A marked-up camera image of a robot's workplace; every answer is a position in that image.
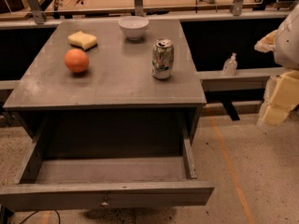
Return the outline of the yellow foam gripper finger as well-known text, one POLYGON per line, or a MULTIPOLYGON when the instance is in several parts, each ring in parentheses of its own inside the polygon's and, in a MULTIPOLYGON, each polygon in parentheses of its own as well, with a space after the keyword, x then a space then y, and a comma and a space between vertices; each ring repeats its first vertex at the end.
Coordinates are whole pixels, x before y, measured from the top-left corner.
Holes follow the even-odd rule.
POLYGON ((271 33, 267 34, 255 44, 254 49, 263 53, 273 51, 276 35, 277 30, 274 30, 271 33))
POLYGON ((270 77, 266 83, 261 121, 279 126, 299 106, 299 71, 291 70, 279 77, 270 77))

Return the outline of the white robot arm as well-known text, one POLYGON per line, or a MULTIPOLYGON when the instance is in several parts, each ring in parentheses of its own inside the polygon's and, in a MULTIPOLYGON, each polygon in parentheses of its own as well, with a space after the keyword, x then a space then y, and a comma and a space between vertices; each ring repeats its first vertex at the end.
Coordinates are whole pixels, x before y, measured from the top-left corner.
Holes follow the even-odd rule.
POLYGON ((254 49, 272 51, 275 63, 285 68, 283 74, 269 78, 259 112, 261 124, 277 127, 299 106, 299 5, 254 49))

